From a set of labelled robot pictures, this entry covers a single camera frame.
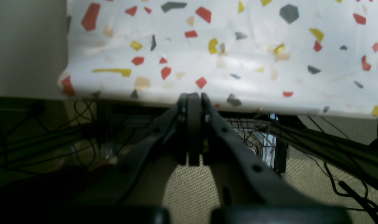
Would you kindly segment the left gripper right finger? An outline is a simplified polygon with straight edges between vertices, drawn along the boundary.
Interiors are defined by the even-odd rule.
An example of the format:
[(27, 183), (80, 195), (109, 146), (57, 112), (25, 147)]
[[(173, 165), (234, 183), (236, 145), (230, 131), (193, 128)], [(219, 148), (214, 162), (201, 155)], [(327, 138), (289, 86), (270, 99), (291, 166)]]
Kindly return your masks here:
[(224, 204), (317, 205), (257, 158), (205, 93), (187, 95), (187, 144), (189, 164), (197, 165), (202, 155), (219, 195), (223, 197), (225, 189), (230, 193), (231, 198), (224, 199)]

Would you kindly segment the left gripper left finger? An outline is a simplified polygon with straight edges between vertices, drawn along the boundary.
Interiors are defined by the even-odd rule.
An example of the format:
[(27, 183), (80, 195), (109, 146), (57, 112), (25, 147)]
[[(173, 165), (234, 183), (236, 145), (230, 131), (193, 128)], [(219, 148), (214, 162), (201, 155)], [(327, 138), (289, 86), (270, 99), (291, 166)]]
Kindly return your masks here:
[(110, 172), (74, 199), (74, 205), (160, 205), (171, 174), (186, 163), (187, 98), (181, 94)]

